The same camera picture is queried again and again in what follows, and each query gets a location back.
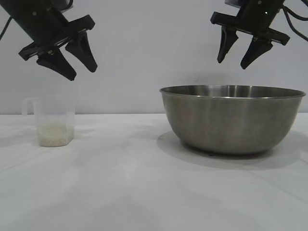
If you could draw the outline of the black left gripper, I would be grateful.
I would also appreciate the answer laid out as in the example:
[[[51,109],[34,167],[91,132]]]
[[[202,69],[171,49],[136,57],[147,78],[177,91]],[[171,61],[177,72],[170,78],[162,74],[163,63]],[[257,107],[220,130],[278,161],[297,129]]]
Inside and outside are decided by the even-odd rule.
[[[33,40],[19,52],[24,60],[38,55],[38,65],[74,81],[76,71],[60,50],[54,50],[68,43],[66,51],[90,72],[97,70],[98,65],[85,32],[95,26],[90,15],[69,22],[50,0],[2,0],[0,5]]]

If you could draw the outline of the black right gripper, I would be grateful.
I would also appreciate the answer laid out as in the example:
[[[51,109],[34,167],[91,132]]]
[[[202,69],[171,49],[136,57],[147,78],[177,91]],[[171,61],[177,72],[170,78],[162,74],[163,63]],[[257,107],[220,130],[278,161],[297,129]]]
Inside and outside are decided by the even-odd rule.
[[[246,69],[259,56],[271,50],[272,41],[287,44],[287,34],[271,29],[270,25],[283,6],[283,0],[226,0],[225,4],[239,8],[236,16],[214,12],[210,21],[221,25],[221,41],[217,61],[222,63],[237,41],[236,31],[253,35],[241,68]]]

